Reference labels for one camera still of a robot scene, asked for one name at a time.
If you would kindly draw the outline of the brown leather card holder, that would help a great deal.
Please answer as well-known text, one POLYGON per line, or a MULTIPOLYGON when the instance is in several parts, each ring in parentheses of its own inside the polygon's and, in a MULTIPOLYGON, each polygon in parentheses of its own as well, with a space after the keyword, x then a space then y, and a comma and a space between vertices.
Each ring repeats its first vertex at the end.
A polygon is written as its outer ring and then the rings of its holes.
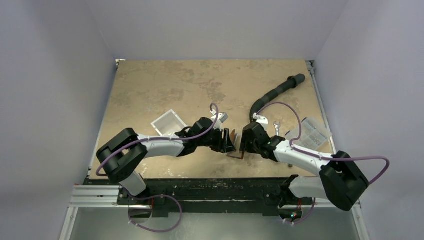
POLYGON ((230 132, 229 137, 234 146, 234 150, 227 153, 226 156, 232 159, 243 160, 245 158, 245 152, 241 150, 242 134, 234 129, 230 132))

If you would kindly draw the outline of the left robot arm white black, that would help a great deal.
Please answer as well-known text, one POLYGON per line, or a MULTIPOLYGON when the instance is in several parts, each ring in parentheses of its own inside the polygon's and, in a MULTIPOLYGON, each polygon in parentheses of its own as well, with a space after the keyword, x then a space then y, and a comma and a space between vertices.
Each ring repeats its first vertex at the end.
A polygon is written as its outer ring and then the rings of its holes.
POLYGON ((220 128, 219 120, 200 118, 193 126, 185 127, 170 136, 146 136, 136 134, 133 128, 125 128, 96 153, 100 169, 113 184, 120 184, 138 205, 146 203, 149 191, 136 168, 146 158, 170 156, 184 157, 198 147, 208 147, 222 154, 232 153, 236 147, 230 130, 220 128))

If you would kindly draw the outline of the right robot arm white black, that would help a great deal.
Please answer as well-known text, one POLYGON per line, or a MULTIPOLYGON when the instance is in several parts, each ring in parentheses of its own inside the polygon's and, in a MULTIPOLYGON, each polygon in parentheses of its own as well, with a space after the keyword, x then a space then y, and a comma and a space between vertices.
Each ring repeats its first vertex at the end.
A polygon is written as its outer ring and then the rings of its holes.
POLYGON ((347 153, 329 154, 290 144, 283 137, 270 137, 257 122, 243 128, 240 148, 313 174, 313 177, 297 176, 281 189, 280 196, 288 204, 299 198, 327 199, 347 212, 370 186, 370 181, 347 153))

